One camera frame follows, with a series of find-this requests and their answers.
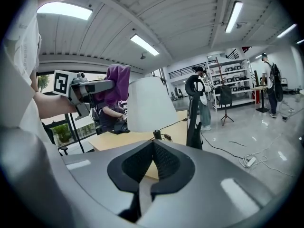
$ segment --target ceiling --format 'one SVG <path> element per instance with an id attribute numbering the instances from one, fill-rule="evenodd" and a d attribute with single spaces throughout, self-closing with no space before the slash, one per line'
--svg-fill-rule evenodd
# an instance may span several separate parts
<path id="1" fill-rule="evenodd" d="M 134 72 L 148 73 L 217 49 L 275 45 L 276 36 L 292 25 L 276 0 L 238 0 L 244 3 L 237 20 L 241 28 L 225 33 L 234 1 L 68 0 L 93 13 L 88 21 L 38 14 L 40 63 L 121 63 L 131 65 Z M 135 33 L 160 54 L 154 57 L 133 43 L 130 38 Z M 297 40 L 297 32 L 286 38 Z M 140 59 L 141 53 L 146 59 Z"/>

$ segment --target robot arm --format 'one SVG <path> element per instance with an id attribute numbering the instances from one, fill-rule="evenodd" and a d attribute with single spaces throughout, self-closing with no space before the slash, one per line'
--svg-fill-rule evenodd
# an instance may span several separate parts
<path id="1" fill-rule="evenodd" d="M 92 101 L 86 101 L 85 97 L 100 93 L 115 87 L 112 80 L 88 81 L 84 73 L 72 73 L 55 70 L 53 93 L 66 96 L 75 106 L 78 117 L 76 120 L 89 116 Z"/>

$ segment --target black stand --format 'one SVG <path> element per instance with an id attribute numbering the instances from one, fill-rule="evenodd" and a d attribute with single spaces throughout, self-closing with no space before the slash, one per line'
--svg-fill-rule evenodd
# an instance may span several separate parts
<path id="1" fill-rule="evenodd" d="M 155 130 L 155 131 L 153 132 L 153 135 L 154 135 L 154 139 L 160 139 L 160 140 L 162 140 L 161 131 Z"/>
<path id="2" fill-rule="evenodd" d="M 223 126 L 224 126 L 225 121 L 226 121 L 227 118 L 229 118 L 231 121 L 233 121 L 230 117 L 228 117 L 228 115 L 227 115 L 227 107 L 226 107 L 226 105 L 225 105 L 225 115 L 224 115 L 224 116 L 222 117 L 222 119 L 221 119 L 221 121 L 224 119 Z"/>
<path id="3" fill-rule="evenodd" d="M 262 107 L 258 108 L 257 111 L 261 112 L 261 113 L 268 112 L 269 109 L 267 109 L 267 108 L 264 107 L 264 90 L 261 90 L 261 98 L 262 98 Z"/>

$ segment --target fluorescent light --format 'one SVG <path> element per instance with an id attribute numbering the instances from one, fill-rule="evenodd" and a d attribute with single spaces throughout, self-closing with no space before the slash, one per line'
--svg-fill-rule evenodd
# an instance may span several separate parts
<path id="1" fill-rule="evenodd" d="M 297 42 L 297 44 L 301 44 L 303 41 L 304 41 L 304 40 L 300 40 L 300 41 Z"/>
<path id="2" fill-rule="evenodd" d="M 243 7 L 243 3 L 240 2 L 240 1 L 235 1 L 234 2 L 234 5 L 233 5 L 233 9 L 232 9 L 232 13 L 230 15 L 230 18 L 229 18 L 229 22 L 228 22 L 228 25 L 225 29 L 225 32 L 226 33 L 230 33 L 238 19 L 238 16 L 242 10 L 242 7 Z"/>
<path id="3" fill-rule="evenodd" d="M 88 20 L 92 11 L 63 2 L 51 2 L 39 8 L 37 13 L 53 13 Z"/>
<path id="4" fill-rule="evenodd" d="M 293 24 L 292 26 L 290 26 L 289 28 L 287 28 L 286 30 L 284 30 L 281 34 L 279 34 L 277 37 L 278 38 L 283 37 L 284 35 L 286 35 L 288 32 L 290 32 L 295 27 L 296 27 L 296 24 Z"/>
<path id="5" fill-rule="evenodd" d="M 143 47 L 148 52 L 150 52 L 153 56 L 158 55 L 159 53 L 157 50 L 155 50 L 153 47 L 151 47 L 147 42 L 145 42 L 143 39 L 141 39 L 138 35 L 134 35 L 131 38 L 131 41 L 135 42 L 137 45 Z"/>

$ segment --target white shirt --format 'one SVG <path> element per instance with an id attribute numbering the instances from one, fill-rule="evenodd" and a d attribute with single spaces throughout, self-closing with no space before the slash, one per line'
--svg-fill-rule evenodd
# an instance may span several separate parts
<path id="1" fill-rule="evenodd" d="M 205 92 L 208 93 L 211 91 L 211 87 L 207 86 L 204 82 L 204 80 L 199 76 L 199 79 L 203 82 L 204 86 L 205 86 Z M 197 91 L 202 91 L 203 90 L 203 86 L 201 85 L 201 83 L 198 83 L 198 89 Z M 207 97 L 205 94 L 203 94 L 201 97 L 200 97 L 200 101 L 204 104 L 204 105 L 207 105 Z"/>
<path id="2" fill-rule="evenodd" d="M 4 47 L 6 49 L 12 48 L 6 50 L 7 56 L 29 87 L 32 83 L 30 75 L 39 65 L 38 44 L 41 41 L 36 18 L 37 9 L 38 0 L 28 0 L 23 10 L 19 12 L 11 24 L 10 31 L 5 35 L 4 40 Z M 39 118 L 38 108 L 34 99 L 31 99 L 27 106 L 19 127 L 34 133 L 43 142 L 50 143 L 50 139 Z"/>
<path id="3" fill-rule="evenodd" d="M 262 73 L 266 74 L 266 77 L 267 77 L 267 87 L 268 87 L 268 89 L 270 89 L 272 87 L 272 81 L 270 80 L 271 67 L 270 67 L 270 65 L 267 62 L 264 62 L 264 64 L 263 64 Z"/>

